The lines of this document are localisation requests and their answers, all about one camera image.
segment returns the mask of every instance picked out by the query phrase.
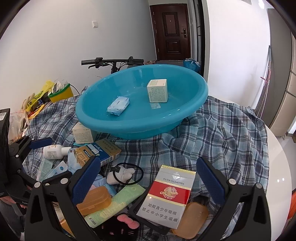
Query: white bottle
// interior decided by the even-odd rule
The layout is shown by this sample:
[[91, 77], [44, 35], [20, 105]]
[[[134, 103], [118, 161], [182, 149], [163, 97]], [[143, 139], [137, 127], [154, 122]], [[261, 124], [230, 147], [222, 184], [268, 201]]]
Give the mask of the white bottle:
[[62, 159], [68, 155], [71, 147], [63, 147], [62, 145], [50, 145], [43, 147], [43, 156], [48, 160]]

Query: light switch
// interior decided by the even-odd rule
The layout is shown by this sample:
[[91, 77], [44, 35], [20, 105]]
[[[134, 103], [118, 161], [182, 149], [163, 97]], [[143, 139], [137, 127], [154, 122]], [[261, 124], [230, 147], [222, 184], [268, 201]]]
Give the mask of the light switch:
[[98, 27], [98, 22], [97, 21], [92, 21], [93, 24], [93, 28], [97, 28]]

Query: red stripe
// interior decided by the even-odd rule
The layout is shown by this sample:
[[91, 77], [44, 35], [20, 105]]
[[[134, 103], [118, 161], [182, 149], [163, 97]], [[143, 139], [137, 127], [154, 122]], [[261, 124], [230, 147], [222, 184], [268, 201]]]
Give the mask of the red stripe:
[[[165, 196], [163, 194], [160, 194], [160, 193], [164, 192], [165, 188], [167, 188], [167, 187], [175, 188], [178, 194], [175, 195], [175, 197], [172, 198], [172, 199], [165, 198]], [[190, 196], [190, 192], [191, 192], [190, 190], [170, 186], [168, 184], [160, 183], [160, 182], [157, 182], [157, 181], [153, 182], [153, 184], [152, 184], [152, 186], [151, 186], [151, 188], [149, 190], [149, 193], [151, 195], [154, 195], [154, 196], [166, 199], [166, 200], [170, 200], [170, 201], [173, 201], [173, 202], [178, 202], [178, 203], [181, 203], [181, 204], [187, 204], [189, 196]]]

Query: white plush toy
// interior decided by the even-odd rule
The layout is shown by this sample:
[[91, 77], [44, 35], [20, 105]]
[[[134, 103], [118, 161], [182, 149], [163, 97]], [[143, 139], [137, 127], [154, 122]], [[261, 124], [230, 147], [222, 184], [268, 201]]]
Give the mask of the white plush toy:
[[120, 180], [123, 183], [126, 183], [127, 180], [131, 179], [132, 175], [135, 173], [134, 168], [124, 168], [123, 165], [119, 166], [113, 166], [111, 167], [110, 172], [107, 175], [107, 183], [109, 185], [118, 184], [119, 182], [116, 181], [116, 179], [113, 176], [113, 169], [115, 168], [115, 176], [118, 180]]

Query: door handle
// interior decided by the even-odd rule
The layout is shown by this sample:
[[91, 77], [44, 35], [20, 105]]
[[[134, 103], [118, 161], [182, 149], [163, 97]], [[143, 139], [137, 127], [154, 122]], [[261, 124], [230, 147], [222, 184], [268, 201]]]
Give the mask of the door handle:
[[182, 34], [184, 34], [184, 38], [186, 38], [186, 29], [185, 28], [183, 29], [183, 33]]

